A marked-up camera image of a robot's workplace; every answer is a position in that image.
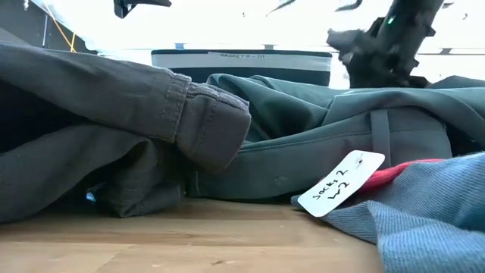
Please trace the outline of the handwritten white paper tag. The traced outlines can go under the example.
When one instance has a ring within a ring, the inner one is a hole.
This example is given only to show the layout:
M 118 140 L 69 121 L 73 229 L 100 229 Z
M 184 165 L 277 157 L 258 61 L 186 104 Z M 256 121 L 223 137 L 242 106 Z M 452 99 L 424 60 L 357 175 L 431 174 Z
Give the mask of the handwritten white paper tag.
M 359 190 L 385 158 L 376 152 L 351 151 L 325 178 L 299 196 L 297 203 L 316 218 L 325 216 Z

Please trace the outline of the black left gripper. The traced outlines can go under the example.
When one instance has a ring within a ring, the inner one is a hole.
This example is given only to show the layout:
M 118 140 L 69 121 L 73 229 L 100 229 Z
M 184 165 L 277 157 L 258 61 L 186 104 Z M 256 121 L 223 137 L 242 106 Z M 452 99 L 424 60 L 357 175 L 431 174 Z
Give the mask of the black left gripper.
M 113 0 L 114 14 L 119 18 L 125 18 L 132 9 L 132 5 L 157 5 L 170 7 L 171 0 Z

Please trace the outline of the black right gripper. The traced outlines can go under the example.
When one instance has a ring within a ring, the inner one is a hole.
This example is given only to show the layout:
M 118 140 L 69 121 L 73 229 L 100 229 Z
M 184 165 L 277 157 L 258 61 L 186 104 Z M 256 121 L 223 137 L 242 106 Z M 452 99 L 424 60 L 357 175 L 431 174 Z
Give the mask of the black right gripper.
M 399 55 L 387 52 L 369 30 L 330 29 L 327 44 L 338 51 L 352 88 L 424 88 L 430 84 L 425 77 L 412 76 L 406 71 Z

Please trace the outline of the navy white striped fabric basket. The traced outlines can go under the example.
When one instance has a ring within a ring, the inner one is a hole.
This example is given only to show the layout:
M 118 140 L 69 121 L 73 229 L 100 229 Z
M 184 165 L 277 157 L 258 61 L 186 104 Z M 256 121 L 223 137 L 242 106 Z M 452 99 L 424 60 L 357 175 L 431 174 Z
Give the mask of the navy white striped fabric basket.
M 152 65 L 205 82 L 212 74 L 255 75 L 297 83 L 328 86 L 332 55 L 276 49 L 160 49 Z

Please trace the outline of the dark grey garment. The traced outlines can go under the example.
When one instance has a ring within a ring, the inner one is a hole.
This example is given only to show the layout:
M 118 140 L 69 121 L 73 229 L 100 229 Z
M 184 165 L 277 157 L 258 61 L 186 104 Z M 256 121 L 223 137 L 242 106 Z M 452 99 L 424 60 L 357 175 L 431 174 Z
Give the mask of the dark grey garment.
M 166 209 L 250 122 L 246 101 L 167 69 L 0 42 L 0 223 L 74 190 L 122 218 Z

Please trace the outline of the light blue knit sock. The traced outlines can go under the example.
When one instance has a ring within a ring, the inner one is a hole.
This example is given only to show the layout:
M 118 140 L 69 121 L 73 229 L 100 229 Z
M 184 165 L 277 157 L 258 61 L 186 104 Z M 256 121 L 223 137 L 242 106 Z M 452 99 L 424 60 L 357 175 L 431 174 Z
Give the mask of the light blue knit sock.
M 485 273 L 485 152 L 413 164 L 357 191 L 319 219 L 374 243 L 385 273 Z

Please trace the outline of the grey-green trousers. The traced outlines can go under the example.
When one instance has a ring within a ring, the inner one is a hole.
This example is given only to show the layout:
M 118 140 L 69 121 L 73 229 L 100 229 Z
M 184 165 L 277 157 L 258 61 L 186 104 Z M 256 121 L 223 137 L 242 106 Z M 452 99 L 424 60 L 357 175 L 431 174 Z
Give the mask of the grey-green trousers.
M 349 152 L 384 165 L 485 149 L 485 80 L 451 76 L 424 89 L 331 89 L 270 77 L 214 74 L 208 82 L 249 102 L 240 151 L 217 174 L 197 171 L 191 197 L 260 200 L 302 192 Z

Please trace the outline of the red sock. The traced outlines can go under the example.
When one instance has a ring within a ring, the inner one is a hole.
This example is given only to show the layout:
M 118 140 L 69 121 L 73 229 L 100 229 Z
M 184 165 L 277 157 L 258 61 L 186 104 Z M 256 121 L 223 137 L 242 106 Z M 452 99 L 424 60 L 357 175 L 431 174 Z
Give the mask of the red sock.
M 434 163 L 434 162 L 441 162 L 441 159 L 438 159 L 438 158 L 420 159 L 420 160 L 415 160 L 411 162 L 404 162 L 390 168 L 385 168 L 382 170 L 375 171 L 367 179 L 367 181 L 363 184 L 363 186 L 357 191 L 357 193 L 366 193 L 369 191 L 379 189 L 387 184 L 390 184 L 410 165 L 417 164 L 417 163 Z

